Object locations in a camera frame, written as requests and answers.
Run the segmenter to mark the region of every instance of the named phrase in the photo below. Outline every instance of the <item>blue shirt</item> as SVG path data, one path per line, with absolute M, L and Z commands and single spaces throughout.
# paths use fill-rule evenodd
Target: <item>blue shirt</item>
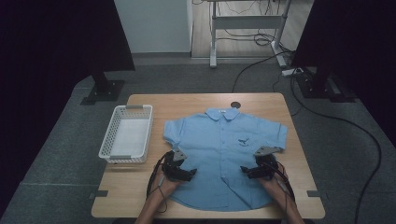
M 236 108 L 209 108 L 165 122 L 163 137 L 187 159 L 181 169 L 197 169 L 171 198 L 188 207 L 213 211 L 244 211 L 272 201 L 259 181 L 248 179 L 240 166 L 257 167 L 254 152 L 262 146 L 285 148 L 287 127 L 239 113 Z

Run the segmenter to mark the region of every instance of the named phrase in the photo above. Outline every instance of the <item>white plastic basket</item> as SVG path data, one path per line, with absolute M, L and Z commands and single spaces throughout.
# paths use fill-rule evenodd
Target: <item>white plastic basket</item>
M 116 163 L 145 162 L 152 120 L 152 105 L 116 106 L 99 157 Z

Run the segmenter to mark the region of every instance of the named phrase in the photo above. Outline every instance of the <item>table leg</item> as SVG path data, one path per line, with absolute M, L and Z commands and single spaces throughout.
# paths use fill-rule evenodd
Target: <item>table leg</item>
M 282 21 L 280 23 L 280 27 L 277 30 L 275 40 L 271 43 L 271 47 L 273 49 L 274 54 L 278 54 L 278 53 L 282 52 L 282 50 L 279 47 L 279 43 L 280 43 L 280 38 L 282 37 L 283 30 L 285 29 L 286 19 L 288 18 L 288 13 L 289 13 L 289 8 L 290 8 L 290 3 L 291 3 L 291 0 L 286 1 L 286 7 L 282 14 Z M 283 55 L 281 55 L 281 54 L 277 55 L 276 59 L 277 59 L 277 62 L 279 63 L 279 66 L 281 68 L 287 67 L 285 59 L 283 58 Z
M 213 14 L 212 14 L 212 43 L 210 45 L 210 67 L 216 68 L 216 2 L 213 4 Z

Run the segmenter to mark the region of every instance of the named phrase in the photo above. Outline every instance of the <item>shirt pocket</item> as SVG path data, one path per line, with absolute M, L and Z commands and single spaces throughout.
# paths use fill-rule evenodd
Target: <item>shirt pocket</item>
M 229 142 L 233 150 L 247 150 L 255 147 L 253 136 L 250 133 L 234 133 Z

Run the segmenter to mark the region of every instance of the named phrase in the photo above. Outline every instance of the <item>power strip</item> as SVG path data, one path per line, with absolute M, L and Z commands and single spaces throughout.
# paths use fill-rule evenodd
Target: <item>power strip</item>
M 289 77 L 291 75 L 297 75 L 302 73 L 304 70 L 302 68 L 293 68 L 293 69 L 289 69 L 289 70 L 284 70 L 282 71 L 282 76 L 283 77 Z

